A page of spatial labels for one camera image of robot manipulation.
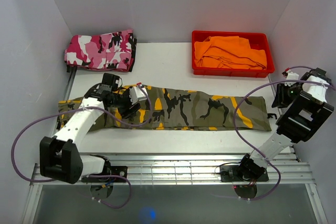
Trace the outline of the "yellow camouflage trousers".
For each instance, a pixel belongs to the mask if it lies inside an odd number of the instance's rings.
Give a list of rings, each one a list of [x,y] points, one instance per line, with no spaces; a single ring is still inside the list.
[[[263,97],[229,97],[210,95],[202,91],[178,90],[146,86],[149,100],[140,103],[140,109],[130,118],[123,119],[116,108],[114,115],[102,114],[91,131],[109,128],[126,129],[128,124],[144,123],[144,129],[225,131],[234,128],[270,132],[269,119]]]

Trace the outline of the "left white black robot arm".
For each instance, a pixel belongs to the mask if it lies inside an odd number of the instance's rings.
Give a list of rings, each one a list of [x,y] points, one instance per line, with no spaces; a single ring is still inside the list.
[[[117,109],[123,119],[140,108],[140,102],[148,98],[146,88],[138,83],[121,92],[121,78],[105,73],[102,81],[92,86],[83,96],[71,118],[52,137],[40,141],[40,174],[44,177],[75,184],[83,177],[94,176],[107,181],[112,174],[107,158],[99,155],[82,155],[79,146],[102,115],[111,116],[110,108]]]

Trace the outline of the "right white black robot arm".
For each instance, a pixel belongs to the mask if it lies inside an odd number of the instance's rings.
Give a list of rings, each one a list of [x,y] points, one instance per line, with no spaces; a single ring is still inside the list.
[[[242,180],[257,181],[270,161],[285,148],[307,142],[333,113],[326,92],[332,86],[326,71],[310,69],[302,77],[287,69],[284,81],[277,81],[273,108],[285,109],[276,122],[275,133],[259,148],[246,154],[237,167]]]

